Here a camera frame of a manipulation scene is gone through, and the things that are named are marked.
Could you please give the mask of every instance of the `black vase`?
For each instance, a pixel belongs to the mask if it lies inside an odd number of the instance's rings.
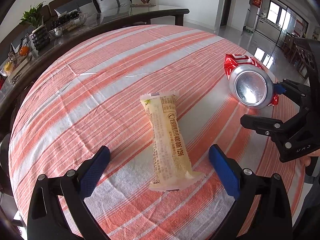
[[[36,50],[38,51],[43,49],[50,42],[50,36],[45,26],[42,26],[33,32],[31,34],[31,38]]]

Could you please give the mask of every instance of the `cabinet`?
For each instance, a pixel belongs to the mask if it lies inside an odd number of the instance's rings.
[[[256,30],[275,43],[277,42],[278,37],[280,35],[280,30],[278,28],[274,27],[273,25],[261,18],[259,18],[258,20]]]

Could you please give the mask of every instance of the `glass bowl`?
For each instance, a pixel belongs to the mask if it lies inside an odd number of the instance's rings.
[[[52,38],[59,38],[61,37],[64,33],[67,33],[85,23],[87,20],[87,15],[88,13],[83,13],[80,14],[78,18],[72,19],[63,25],[54,28],[53,30],[49,31],[49,34]]]

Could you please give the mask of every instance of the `striped tablecloth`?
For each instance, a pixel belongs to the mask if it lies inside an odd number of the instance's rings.
[[[213,143],[258,175],[281,174],[294,213],[304,167],[299,161],[281,163],[270,138],[244,129],[240,117],[286,121],[296,109],[285,96],[262,110],[238,103],[223,70],[226,53],[249,55],[214,34],[144,25],[96,36],[56,60],[24,100],[11,137],[10,179],[24,221],[39,174],[57,177],[77,169],[101,145],[109,147],[112,160],[85,203],[111,239],[210,236],[234,200],[208,161]],[[152,130],[139,97],[169,90],[180,93],[179,127],[193,169],[206,177],[185,190],[161,193],[148,190],[154,174]],[[64,199],[60,202],[79,234]],[[242,233],[252,217],[253,210]]]

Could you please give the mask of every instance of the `human hand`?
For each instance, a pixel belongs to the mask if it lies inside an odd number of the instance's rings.
[[[299,158],[300,162],[305,165],[305,166],[309,166],[311,163],[311,158],[312,156],[320,156],[320,149],[316,150],[315,152],[312,152],[306,156],[303,156],[301,158]]]

